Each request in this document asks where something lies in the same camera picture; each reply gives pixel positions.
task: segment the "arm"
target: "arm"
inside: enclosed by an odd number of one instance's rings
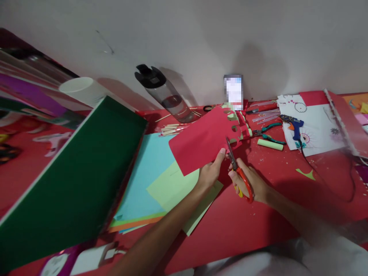
[[[181,228],[219,177],[225,149],[214,163],[205,165],[193,190],[138,240],[112,268],[109,276],[150,275],[169,249]]]
[[[258,173],[252,167],[247,167],[240,158],[237,159],[237,163],[253,188],[255,200],[267,204],[279,212],[310,245],[323,246],[338,237],[332,226],[268,186]],[[230,171],[229,176],[237,188],[237,192],[239,186],[241,191],[248,195],[245,184],[239,175]]]

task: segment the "scissor blade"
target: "scissor blade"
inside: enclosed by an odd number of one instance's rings
[[[227,146],[229,148],[229,156],[230,156],[230,159],[231,159],[231,163],[233,165],[233,169],[236,170],[237,169],[237,163],[235,161],[235,157],[234,157],[233,151],[232,151],[231,146],[230,146],[229,138],[227,138],[227,137],[226,137],[226,142],[227,142]]]

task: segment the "white paper cup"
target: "white paper cup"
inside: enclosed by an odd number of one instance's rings
[[[68,80],[60,85],[59,91],[90,107],[95,107],[106,95],[121,103],[120,98],[90,77]]]

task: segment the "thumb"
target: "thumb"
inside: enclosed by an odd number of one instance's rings
[[[240,176],[233,170],[229,171],[228,175],[230,176],[233,183],[236,185],[239,185],[240,181],[243,181]]]

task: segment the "white wall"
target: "white wall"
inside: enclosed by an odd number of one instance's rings
[[[0,15],[0,26],[75,73],[118,80],[124,95],[155,106],[137,64],[166,68],[192,104],[222,102],[231,73],[244,75],[245,97],[255,100],[368,90],[363,0],[3,0]]]

